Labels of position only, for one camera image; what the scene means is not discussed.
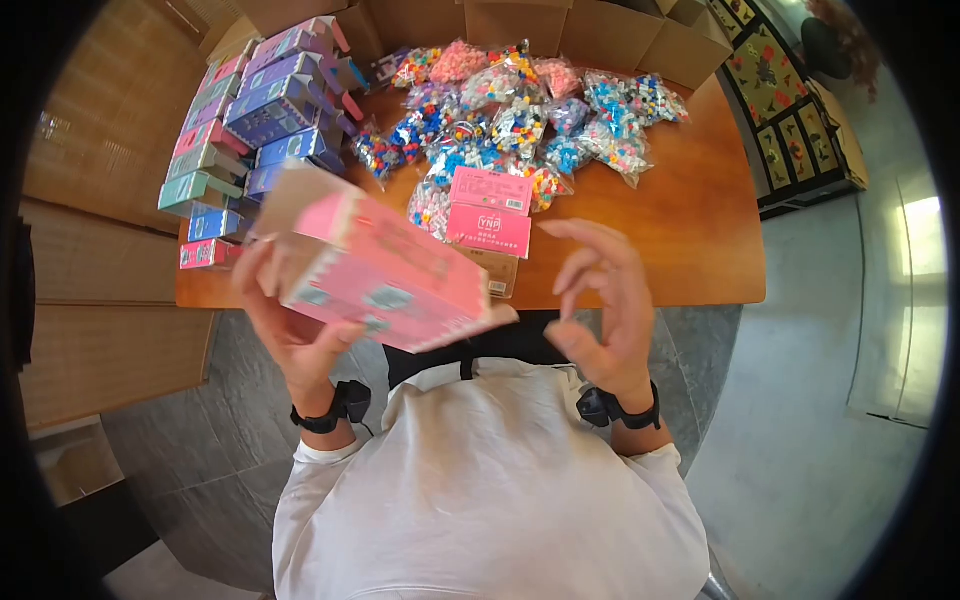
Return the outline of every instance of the gray floor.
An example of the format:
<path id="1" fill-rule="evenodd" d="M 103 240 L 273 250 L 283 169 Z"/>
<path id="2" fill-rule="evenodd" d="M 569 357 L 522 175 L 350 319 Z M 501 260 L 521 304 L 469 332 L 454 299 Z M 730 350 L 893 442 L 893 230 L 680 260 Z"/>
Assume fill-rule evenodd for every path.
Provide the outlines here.
<path id="1" fill-rule="evenodd" d="M 684 474 L 713 419 L 741 309 L 658 311 L 650 372 Z M 595 328 L 597 316 L 584 311 L 579 318 Z M 382 347 L 369 341 L 355 346 L 334 378 L 370 386 L 366 423 L 378 433 L 388 391 Z M 299 440 L 289 412 L 279 369 L 246 315 L 230 311 L 216 334 L 206 386 L 102 415 L 148 519 L 188 571 L 236 588 L 272 591 L 271 528 Z M 357 435 L 369 437 L 362 429 Z"/>

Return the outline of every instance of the hand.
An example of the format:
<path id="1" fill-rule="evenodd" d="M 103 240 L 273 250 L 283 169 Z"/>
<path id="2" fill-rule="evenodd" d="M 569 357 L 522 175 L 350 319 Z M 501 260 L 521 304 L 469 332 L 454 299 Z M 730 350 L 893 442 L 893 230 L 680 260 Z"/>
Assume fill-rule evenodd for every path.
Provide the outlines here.
<path id="1" fill-rule="evenodd" d="M 246 249 L 234 267 L 233 287 L 253 330 L 283 371 L 297 411 L 304 417 L 322 417 L 333 401 L 330 371 L 366 328 L 346 321 L 324 325 L 267 298 L 257 275 L 273 253 L 273 242 L 255 242 Z"/>
<path id="2" fill-rule="evenodd" d="M 616 395 L 627 413 L 647 411 L 653 406 L 647 359 L 654 307 L 639 254 L 623 233 L 583 219 L 546 221 L 540 227 L 554 237 L 584 244 L 557 275 L 553 293 L 563 295 L 561 319 L 544 335 L 587 379 Z M 573 320 L 577 297 L 587 288 L 597 290 L 604 301 L 600 343 Z"/>

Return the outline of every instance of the person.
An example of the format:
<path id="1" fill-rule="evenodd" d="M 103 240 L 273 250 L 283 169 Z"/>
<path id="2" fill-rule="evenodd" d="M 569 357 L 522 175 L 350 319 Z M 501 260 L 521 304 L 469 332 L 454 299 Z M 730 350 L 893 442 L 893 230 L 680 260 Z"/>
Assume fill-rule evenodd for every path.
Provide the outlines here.
<path id="1" fill-rule="evenodd" d="M 471 341 L 463 369 L 443 364 L 449 348 L 426 363 L 386 348 L 392 390 L 381 435 L 361 444 L 347 420 L 326 434 L 301 431 L 274 523 L 278 600 L 697 595 L 707 536 L 665 424 L 617 420 L 607 445 L 576 408 L 584 382 L 571 362 L 627 415 L 654 405 L 643 265 L 613 229 L 578 219 L 540 227 L 583 244 L 557 275 L 560 318 L 536 335 L 562 354 L 524 362 Z M 296 411 L 324 416 L 337 357 L 365 329 L 324 326 L 266 298 L 256 275 L 272 251 L 251 246 L 234 284 Z M 599 341 L 572 318 L 587 288 L 604 301 Z M 530 346 L 524 321 L 478 339 L 510 327 L 503 355 Z"/>

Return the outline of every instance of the wooden table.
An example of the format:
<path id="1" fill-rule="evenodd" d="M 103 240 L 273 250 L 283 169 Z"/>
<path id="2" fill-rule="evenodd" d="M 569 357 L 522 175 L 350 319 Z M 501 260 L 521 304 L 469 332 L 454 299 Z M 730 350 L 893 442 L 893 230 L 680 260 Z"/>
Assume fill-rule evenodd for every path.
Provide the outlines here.
<path id="1" fill-rule="evenodd" d="M 614 170 L 593 161 L 577 172 L 574 195 L 533 215 L 534 224 L 582 217 L 626 233 L 643 257 L 656 306 L 761 302 L 766 274 L 756 194 L 730 106 L 715 76 L 696 93 L 674 87 L 685 96 L 692 122 L 660 123 L 647 130 L 649 159 L 656 166 L 640 175 L 636 191 Z M 376 93 L 360 105 L 390 126 L 403 116 L 402 96 Z M 346 179 L 405 214 L 422 177 L 419 171 L 425 173 L 423 164 L 398 170 L 383 192 L 351 156 Z M 180 225 L 181 243 L 186 223 Z M 559 299 L 551 294 L 553 280 L 576 248 L 534 227 L 530 259 L 520 261 L 509 304 L 518 310 L 559 308 Z M 239 302 L 228 272 L 191 270 L 177 272 L 177 305 L 238 308 Z M 601 305 L 592 292 L 581 297 L 584 308 Z"/>

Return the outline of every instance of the product box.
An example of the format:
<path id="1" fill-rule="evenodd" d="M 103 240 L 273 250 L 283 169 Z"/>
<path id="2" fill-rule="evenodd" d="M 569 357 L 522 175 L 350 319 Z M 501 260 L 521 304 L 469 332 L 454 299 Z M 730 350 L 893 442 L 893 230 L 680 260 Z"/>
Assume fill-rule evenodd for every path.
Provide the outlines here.
<path id="1" fill-rule="evenodd" d="M 487 272 L 490 278 L 487 282 L 487 289 L 490 290 L 491 296 L 504 300 L 509 300 L 514 296 L 516 271 L 520 266 L 519 258 L 500 252 L 464 248 L 456 244 L 453 244 L 453 248 Z"/>
<path id="2" fill-rule="evenodd" d="M 290 160 L 253 226 L 274 239 L 258 278 L 308 317 L 366 324 L 376 342 L 438 348 L 516 320 L 493 307 L 487 273 L 363 190 Z"/>
<path id="3" fill-rule="evenodd" d="M 330 173 L 342 175 L 347 167 L 340 159 L 340 147 L 344 134 L 337 126 L 327 131 L 311 128 L 294 133 L 276 142 L 271 142 L 256 153 L 256 167 L 280 164 L 288 157 L 305 158 Z"/>
<path id="4" fill-rule="evenodd" d="M 349 0 L 235 0 L 240 11 L 257 31 L 274 36 L 318 14 L 330 14 L 349 7 Z"/>
<path id="5" fill-rule="evenodd" d="M 450 201 L 454 204 L 496 208 L 526 217 L 530 214 L 533 193 L 532 178 L 457 167 L 450 187 Z"/>
<path id="6" fill-rule="evenodd" d="M 228 208 L 234 211 L 245 210 L 242 200 L 243 190 L 238 186 L 211 177 L 203 171 L 194 171 L 160 187 L 158 210 L 189 219 L 196 204 L 206 204 L 214 208 Z"/>
<path id="7" fill-rule="evenodd" d="M 195 203 L 190 213 L 186 241 L 202 242 L 222 238 L 229 242 L 243 242 L 251 225 L 252 219 L 244 218 L 232 210 Z"/>
<path id="8" fill-rule="evenodd" d="M 370 0 L 354 0 L 352 4 L 354 6 L 338 11 L 334 16 L 350 42 L 350 55 L 363 69 L 387 53 L 384 52 L 380 34 L 373 25 Z"/>
<path id="9" fill-rule="evenodd" d="M 530 40 L 530 54 L 555 57 L 560 50 L 573 0 L 525 0 L 504 4 L 495 0 L 457 0 L 467 17 L 467 41 L 477 46 L 509 46 Z"/>
<path id="10" fill-rule="evenodd" d="M 227 109 L 224 126 L 251 148 L 260 148 L 311 127 L 320 111 L 317 92 L 313 82 L 291 75 L 237 99 Z"/>
<path id="11" fill-rule="evenodd" d="M 663 26 L 653 0 L 613 4 L 576 0 L 566 18 L 560 52 L 618 73 L 631 74 Z"/>
<path id="12" fill-rule="evenodd" d="M 243 253 L 242 246 L 224 240 L 204 240 L 180 246 L 181 269 L 229 269 Z"/>
<path id="13" fill-rule="evenodd" d="M 272 43 L 272 39 L 274 38 L 272 37 L 256 47 L 253 58 L 247 64 L 247 73 L 255 73 L 278 60 L 292 57 L 301 52 L 314 52 L 323 55 L 327 60 L 333 61 L 333 49 L 326 45 L 322 37 L 318 37 L 311 32 L 292 29 L 278 36 L 276 43 Z"/>
<path id="14" fill-rule="evenodd" d="M 369 6 L 386 51 L 377 59 L 403 46 L 446 46 L 454 39 L 467 38 L 464 5 L 453 0 L 370 0 Z M 511 12 L 514 8 L 501 6 L 501 11 Z"/>
<path id="15" fill-rule="evenodd" d="M 227 108 L 229 108 L 232 102 L 233 96 L 224 90 L 224 94 L 222 96 L 214 98 L 205 105 L 191 110 L 189 113 L 187 113 L 186 120 L 183 121 L 183 127 L 180 128 L 180 134 L 183 135 L 190 130 L 196 129 L 211 119 L 223 119 L 224 115 L 227 114 Z"/>
<path id="16" fill-rule="evenodd" d="M 196 146 L 171 160 L 166 180 L 175 180 L 191 171 L 198 170 L 205 171 L 223 181 L 232 181 L 234 178 L 243 177 L 250 172 L 250 169 L 241 164 L 240 161 L 220 152 L 211 144 L 203 144 L 203 146 Z"/>
<path id="17" fill-rule="evenodd" d="M 242 75 L 243 69 L 247 66 L 248 62 L 250 62 L 250 58 L 244 55 L 234 57 L 230 60 L 214 62 L 206 70 L 206 75 L 204 75 L 204 80 L 200 82 L 197 93 L 199 94 L 211 85 L 215 85 L 231 75 Z"/>
<path id="18" fill-rule="evenodd" d="M 325 82 L 325 84 L 329 84 L 337 90 L 337 93 L 342 93 L 344 90 L 340 86 L 337 76 L 334 75 L 333 70 L 330 68 L 331 64 L 336 63 L 324 59 L 324 56 L 321 54 L 301 52 L 300 54 L 275 62 L 259 71 L 248 71 L 244 75 L 243 82 L 240 84 L 240 91 L 237 92 L 237 97 L 243 98 L 263 85 L 272 84 L 291 75 L 302 75 L 310 81 L 317 82 L 318 86 L 321 87 L 324 86 Z"/>
<path id="19" fill-rule="evenodd" d="M 358 89 L 370 91 L 370 82 L 367 81 L 360 67 L 353 62 L 351 57 L 343 57 L 337 60 L 337 68 L 333 75 L 337 78 L 340 87 L 347 91 Z"/>
<path id="20" fill-rule="evenodd" d="M 446 224 L 446 241 L 527 258 L 530 254 L 531 224 L 530 217 L 496 208 L 454 204 Z"/>
<path id="21" fill-rule="evenodd" d="M 250 151 L 246 144 L 224 129 L 224 124 L 219 119 L 214 119 L 181 135 L 174 147 L 174 158 L 185 155 L 204 144 L 212 144 L 214 148 L 233 159 Z"/>
<path id="22" fill-rule="evenodd" d="M 640 60 L 639 69 L 660 73 L 666 80 L 697 89 L 732 54 L 720 24 L 706 11 L 693 27 L 666 19 Z"/>

